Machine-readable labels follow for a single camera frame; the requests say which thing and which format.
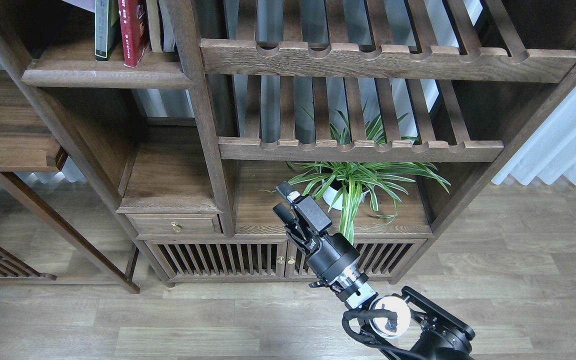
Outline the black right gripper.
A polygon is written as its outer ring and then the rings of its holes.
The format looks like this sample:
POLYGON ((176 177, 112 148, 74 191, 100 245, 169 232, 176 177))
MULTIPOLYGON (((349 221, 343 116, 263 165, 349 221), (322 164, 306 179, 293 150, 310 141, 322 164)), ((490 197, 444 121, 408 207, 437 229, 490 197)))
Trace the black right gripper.
POLYGON ((309 287, 327 287, 337 296, 361 296, 368 276, 356 267, 358 250, 341 233, 328 233, 332 221, 311 196, 302 196, 288 181, 281 182, 275 190, 290 208, 277 203, 272 210, 318 278, 309 287))

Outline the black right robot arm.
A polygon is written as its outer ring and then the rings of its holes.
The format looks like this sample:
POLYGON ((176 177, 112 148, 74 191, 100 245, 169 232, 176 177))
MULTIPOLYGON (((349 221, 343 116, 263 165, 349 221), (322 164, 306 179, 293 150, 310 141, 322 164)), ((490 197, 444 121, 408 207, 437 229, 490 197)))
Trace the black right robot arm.
POLYGON ((326 287, 345 304, 349 337, 390 360, 471 358, 473 328, 407 285, 401 294, 380 296, 359 271, 358 250, 341 233, 329 234, 332 221, 316 201, 286 181, 275 189, 287 206, 273 211, 317 277, 310 287, 326 287))

